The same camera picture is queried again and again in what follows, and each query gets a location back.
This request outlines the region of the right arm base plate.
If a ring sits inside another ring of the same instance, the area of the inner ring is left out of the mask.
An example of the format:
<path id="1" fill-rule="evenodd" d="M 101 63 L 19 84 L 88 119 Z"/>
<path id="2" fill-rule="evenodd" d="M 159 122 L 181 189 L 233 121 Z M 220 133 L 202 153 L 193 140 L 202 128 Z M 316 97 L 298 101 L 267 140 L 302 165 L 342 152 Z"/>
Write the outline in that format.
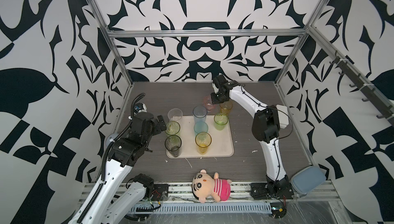
<path id="1" fill-rule="evenodd" d="M 280 186 L 274 183 L 251 183 L 250 184 L 250 195 L 255 200 L 260 199 L 292 199 L 294 191 L 292 186 Z"/>

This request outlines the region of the tall blue plastic cup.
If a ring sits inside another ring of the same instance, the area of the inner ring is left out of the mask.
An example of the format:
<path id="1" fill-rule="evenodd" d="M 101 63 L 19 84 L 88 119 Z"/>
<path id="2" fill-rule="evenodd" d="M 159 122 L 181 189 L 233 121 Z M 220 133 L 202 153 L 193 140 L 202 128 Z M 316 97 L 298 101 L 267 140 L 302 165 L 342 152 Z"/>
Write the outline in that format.
<path id="1" fill-rule="evenodd" d="M 208 111 L 207 111 L 207 109 L 204 106 L 196 106 L 196 107 L 194 107 L 192 113 L 193 113 L 193 116 L 194 116 L 195 123 L 205 122 L 206 121 L 206 117 L 207 117 Z"/>

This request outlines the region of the teal plastic cup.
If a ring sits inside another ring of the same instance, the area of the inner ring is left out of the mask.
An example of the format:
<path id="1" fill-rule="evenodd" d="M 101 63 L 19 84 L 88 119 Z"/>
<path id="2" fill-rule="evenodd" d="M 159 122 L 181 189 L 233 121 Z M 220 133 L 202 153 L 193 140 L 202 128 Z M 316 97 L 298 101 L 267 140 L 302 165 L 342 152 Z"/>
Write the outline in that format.
<path id="1" fill-rule="evenodd" d="M 202 133 L 202 132 L 207 133 L 208 129 L 209 129 L 208 124 L 203 121 L 196 122 L 194 125 L 195 135 L 198 135 L 199 133 Z"/>

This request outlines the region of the pink plastic cup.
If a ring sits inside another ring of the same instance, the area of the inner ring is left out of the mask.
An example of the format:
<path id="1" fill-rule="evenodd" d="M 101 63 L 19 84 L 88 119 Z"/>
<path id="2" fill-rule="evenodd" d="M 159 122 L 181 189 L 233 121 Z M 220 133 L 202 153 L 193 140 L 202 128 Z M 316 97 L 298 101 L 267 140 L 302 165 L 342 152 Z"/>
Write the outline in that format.
<path id="1" fill-rule="evenodd" d="M 207 112 L 212 112 L 215 109 L 215 104 L 213 104 L 211 96 L 207 95 L 203 98 L 203 105 L 206 108 Z"/>

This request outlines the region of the tall green plastic cup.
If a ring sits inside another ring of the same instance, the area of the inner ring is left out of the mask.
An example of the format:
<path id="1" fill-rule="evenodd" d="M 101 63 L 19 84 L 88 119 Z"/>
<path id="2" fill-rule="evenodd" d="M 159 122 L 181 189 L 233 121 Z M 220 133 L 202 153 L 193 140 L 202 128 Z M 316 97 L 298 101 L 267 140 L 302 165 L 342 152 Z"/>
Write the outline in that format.
<path id="1" fill-rule="evenodd" d="M 167 136 L 173 136 L 177 135 L 180 132 L 181 126 L 177 121 L 169 121 L 166 124 L 166 135 Z"/>

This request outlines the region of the dark grey plastic cup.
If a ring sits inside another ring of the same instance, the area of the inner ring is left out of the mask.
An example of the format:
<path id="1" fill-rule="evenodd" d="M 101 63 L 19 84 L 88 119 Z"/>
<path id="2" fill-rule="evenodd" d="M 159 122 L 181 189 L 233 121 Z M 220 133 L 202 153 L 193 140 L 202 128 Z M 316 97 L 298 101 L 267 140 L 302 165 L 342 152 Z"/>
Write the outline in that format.
<path id="1" fill-rule="evenodd" d="M 165 140 L 165 148 L 173 157 L 180 155 L 181 146 L 182 140 L 177 135 L 171 135 Z"/>

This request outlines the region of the short green plastic cup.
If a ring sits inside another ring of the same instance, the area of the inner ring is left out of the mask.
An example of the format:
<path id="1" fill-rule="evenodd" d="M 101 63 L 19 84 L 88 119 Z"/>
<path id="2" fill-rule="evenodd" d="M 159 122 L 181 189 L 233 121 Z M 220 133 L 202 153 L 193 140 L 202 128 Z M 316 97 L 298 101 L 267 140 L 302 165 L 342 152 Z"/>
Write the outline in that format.
<path id="1" fill-rule="evenodd" d="M 223 130 L 228 124 L 228 116 L 224 113 L 218 113 L 214 116 L 214 126 L 217 130 Z"/>

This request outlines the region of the clear plastic cup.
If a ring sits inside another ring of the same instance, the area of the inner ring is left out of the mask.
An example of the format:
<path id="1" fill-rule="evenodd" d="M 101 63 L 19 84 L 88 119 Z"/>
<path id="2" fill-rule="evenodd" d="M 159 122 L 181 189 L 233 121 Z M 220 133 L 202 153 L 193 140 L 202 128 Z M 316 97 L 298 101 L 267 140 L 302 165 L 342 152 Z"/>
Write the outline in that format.
<path id="1" fill-rule="evenodd" d="M 181 109 L 174 108 L 168 112 L 169 121 L 179 121 L 183 117 L 183 112 Z"/>

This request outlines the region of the tall yellow plastic cup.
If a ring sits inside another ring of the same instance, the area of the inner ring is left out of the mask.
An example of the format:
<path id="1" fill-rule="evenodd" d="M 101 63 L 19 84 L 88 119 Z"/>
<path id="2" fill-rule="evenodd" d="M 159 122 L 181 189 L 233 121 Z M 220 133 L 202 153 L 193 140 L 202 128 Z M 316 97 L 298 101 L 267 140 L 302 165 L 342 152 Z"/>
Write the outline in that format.
<path id="1" fill-rule="evenodd" d="M 200 154 L 205 154 L 212 143 L 212 137 L 208 132 L 200 132 L 195 137 L 195 142 Z"/>

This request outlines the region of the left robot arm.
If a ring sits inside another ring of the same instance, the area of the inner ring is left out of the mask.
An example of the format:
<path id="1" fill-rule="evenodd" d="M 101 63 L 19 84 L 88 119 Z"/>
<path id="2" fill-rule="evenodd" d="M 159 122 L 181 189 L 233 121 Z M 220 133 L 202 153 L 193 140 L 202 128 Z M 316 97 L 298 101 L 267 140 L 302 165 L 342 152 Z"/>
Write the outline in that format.
<path id="1" fill-rule="evenodd" d="M 151 197 L 154 180 L 139 174 L 129 188 L 113 200 L 137 160 L 149 150 L 152 137 L 166 129 L 161 115 L 154 117 L 146 112 L 132 114 L 124 130 L 110 139 L 102 160 L 101 176 L 70 223 L 118 224 L 135 204 Z"/>

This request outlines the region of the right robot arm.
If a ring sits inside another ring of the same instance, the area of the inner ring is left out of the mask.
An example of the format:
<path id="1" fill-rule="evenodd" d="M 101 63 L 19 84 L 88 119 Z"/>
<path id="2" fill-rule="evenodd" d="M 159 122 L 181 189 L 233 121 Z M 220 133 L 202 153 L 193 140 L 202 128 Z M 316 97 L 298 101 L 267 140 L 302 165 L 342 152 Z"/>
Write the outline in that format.
<path id="1" fill-rule="evenodd" d="M 290 181 L 284 169 L 279 149 L 280 117 L 289 116 L 275 106 L 269 106 L 251 94 L 236 80 L 228 81 L 223 74 L 213 78 L 211 100 L 214 104 L 234 101 L 244 108 L 253 118 L 251 131 L 254 138 L 261 144 L 266 163 L 266 194 L 279 197 L 290 188 Z"/>

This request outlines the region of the beige plastic tray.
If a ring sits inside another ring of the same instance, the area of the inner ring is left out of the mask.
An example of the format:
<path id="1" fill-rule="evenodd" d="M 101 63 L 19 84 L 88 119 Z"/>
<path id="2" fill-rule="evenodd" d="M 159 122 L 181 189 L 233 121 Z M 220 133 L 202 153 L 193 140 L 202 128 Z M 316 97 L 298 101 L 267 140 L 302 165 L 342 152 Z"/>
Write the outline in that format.
<path id="1" fill-rule="evenodd" d="M 234 153 L 233 140 L 231 137 L 231 129 L 229 122 L 226 127 L 219 131 L 214 126 L 214 116 L 206 117 L 208 124 L 208 133 L 212 137 L 212 143 L 205 154 L 198 152 L 198 147 L 195 142 L 194 132 L 194 116 L 183 116 L 181 120 L 177 121 L 180 126 L 180 132 L 177 134 L 182 140 L 180 155 L 173 157 L 167 150 L 166 154 L 169 158 L 201 158 L 201 157 L 230 157 Z"/>

